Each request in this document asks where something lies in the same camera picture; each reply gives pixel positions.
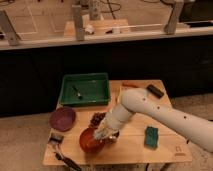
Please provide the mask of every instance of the green tray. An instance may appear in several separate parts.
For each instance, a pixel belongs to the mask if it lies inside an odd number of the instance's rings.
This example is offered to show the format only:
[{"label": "green tray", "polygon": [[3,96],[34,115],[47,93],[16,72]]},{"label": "green tray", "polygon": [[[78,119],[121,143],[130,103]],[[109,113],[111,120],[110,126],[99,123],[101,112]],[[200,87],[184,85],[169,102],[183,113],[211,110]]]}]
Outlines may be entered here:
[{"label": "green tray", "polygon": [[[75,86],[82,95],[77,96]],[[68,106],[107,105],[110,100],[106,73],[73,74],[63,77],[59,103]]]}]

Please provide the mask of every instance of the red bowl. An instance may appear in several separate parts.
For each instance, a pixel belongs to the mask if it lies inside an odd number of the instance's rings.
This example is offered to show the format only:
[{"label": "red bowl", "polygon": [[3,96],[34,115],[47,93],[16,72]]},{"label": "red bowl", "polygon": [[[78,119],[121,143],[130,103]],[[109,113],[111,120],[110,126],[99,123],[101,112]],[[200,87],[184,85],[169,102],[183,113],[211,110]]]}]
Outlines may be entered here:
[{"label": "red bowl", "polygon": [[52,112],[50,126],[64,132],[72,128],[76,119],[76,113],[71,107],[61,107]]},{"label": "red bowl", "polygon": [[80,147],[85,153],[98,153],[105,145],[105,140],[94,139],[94,131],[94,128],[87,128],[80,135]]}]

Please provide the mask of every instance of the gray floor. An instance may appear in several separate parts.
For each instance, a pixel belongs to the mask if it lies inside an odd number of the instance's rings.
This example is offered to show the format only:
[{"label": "gray floor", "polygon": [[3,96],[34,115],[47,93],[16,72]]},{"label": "gray floor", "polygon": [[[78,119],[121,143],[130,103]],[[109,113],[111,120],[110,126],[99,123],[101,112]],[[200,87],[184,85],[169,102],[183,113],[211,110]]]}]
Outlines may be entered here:
[{"label": "gray floor", "polygon": [[[174,108],[213,119],[213,94],[172,98]],[[42,165],[50,131],[50,113],[0,118],[0,170],[2,171],[64,171],[63,167]],[[211,171],[213,155],[189,143],[193,162],[172,164],[169,171]],[[84,171],[142,171],[145,165],[98,166]]]}]

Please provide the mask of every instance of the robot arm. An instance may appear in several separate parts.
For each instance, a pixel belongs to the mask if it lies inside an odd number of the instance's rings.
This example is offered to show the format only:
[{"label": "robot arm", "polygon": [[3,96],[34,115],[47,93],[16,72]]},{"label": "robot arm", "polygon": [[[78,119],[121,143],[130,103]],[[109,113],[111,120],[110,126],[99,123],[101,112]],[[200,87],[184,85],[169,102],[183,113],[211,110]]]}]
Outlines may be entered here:
[{"label": "robot arm", "polygon": [[129,89],[123,93],[121,103],[106,114],[95,131],[94,138],[103,139],[116,133],[135,113],[146,114],[201,148],[213,152],[212,122],[159,105],[150,100],[147,97],[147,91],[141,88]]}]

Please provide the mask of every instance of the table surface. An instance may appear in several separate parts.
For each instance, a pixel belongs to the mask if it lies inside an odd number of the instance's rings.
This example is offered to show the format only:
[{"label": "table surface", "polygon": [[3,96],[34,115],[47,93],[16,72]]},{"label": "table surface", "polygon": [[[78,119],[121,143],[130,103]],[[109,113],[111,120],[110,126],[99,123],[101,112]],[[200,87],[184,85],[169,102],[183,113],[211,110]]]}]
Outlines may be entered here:
[{"label": "table surface", "polygon": [[[61,133],[64,140],[61,145],[62,152],[78,164],[133,164],[133,163],[170,163],[187,162],[192,160],[191,153],[186,144],[186,139],[178,135],[168,127],[143,115],[135,114],[129,123],[120,131],[120,136],[115,143],[106,144],[98,154],[85,154],[79,145],[79,136],[89,125],[95,112],[106,112],[116,103],[123,81],[110,81],[111,101],[106,106],[90,106],[74,108],[77,119],[74,127]],[[171,106],[168,95],[160,80],[125,80],[125,82],[137,85],[141,88],[153,84],[165,95],[157,99],[149,94],[149,98],[157,100],[160,104]],[[158,148],[153,150],[144,146],[145,129],[147,126],[158,128]],[[52,146],[47,144],[44,154],[44,165],[63,165],[63,162],[55,158]]]}]

